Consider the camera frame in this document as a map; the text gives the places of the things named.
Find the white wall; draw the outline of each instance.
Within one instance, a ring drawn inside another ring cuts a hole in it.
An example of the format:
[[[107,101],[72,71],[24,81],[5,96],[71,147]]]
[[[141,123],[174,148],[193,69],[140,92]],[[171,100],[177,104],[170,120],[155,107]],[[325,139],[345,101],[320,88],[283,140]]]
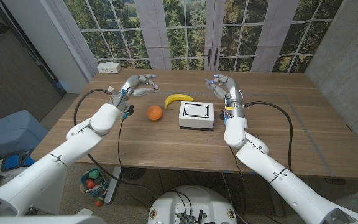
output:
[[[34,47],[68,93],[80,93],[87,81],[39,0],[3,0]]]

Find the window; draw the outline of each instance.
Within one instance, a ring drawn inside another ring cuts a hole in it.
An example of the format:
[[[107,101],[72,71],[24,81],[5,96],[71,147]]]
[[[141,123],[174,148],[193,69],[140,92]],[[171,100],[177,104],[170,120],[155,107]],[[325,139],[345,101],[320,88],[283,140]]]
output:
[[[301,0],[273,72],[303,73],[341,5],[342,0]]]
[[[134,0],[63,0],[98,63],[151,68]]]
[[[204,70],[206,0],[163,0],[172,69]]]
[[[226,0],[219,70],[251,70],[268,4],[268,0]]]

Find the blue container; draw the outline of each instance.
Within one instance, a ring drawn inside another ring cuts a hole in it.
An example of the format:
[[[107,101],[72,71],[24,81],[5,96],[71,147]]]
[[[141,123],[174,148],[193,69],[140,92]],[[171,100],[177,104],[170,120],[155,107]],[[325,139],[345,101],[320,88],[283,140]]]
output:
[[[98,189],[98,190],[95,190],[95,191],[90,191],[88,192],[88,194],[92,195],[92,196],[95,196],[95,195],[99,195],[102,191],[104,191],[107,186],[109,185],[109,182],[106,180],[106,178],[104,177],[103,173],[98,169],[98,168],[93,168],[91,170],[89,170],[86,174],[84,174],[81,178],[81,183],[82,183],[82,186],[84,187],[84,189],[86,189],[86,183],[85,181],[88,179],[90,173],[92,171],[99,171],[99,175],[102,176],[103,180],[104,180],[104,184]]]

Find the door handle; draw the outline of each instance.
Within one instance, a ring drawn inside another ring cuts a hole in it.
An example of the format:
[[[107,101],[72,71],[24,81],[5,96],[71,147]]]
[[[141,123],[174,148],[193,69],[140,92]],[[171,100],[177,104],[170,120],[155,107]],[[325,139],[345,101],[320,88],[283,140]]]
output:
[[[208,49],[208,55],[202,55],[204,57],[208,56],[208,66],[211,65],[211,49]]]
[[[0,22],[0,34],[5,34],[9,29],[7,25]]]
[[[218,54],[218,48],[215,49],[215,62],[214,66],[216,66],[216,62],[218,62],[218,56],[224,56],[223,54]]]

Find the green ball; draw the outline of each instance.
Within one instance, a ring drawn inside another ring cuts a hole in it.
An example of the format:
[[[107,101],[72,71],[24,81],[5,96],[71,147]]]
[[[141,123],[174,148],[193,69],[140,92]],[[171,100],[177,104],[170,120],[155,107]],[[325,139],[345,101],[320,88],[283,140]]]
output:
[[[99,177],[99,171],[98,170],[94,170],[92,172],[89,173],[89,177],[92,179],[96,179]]]

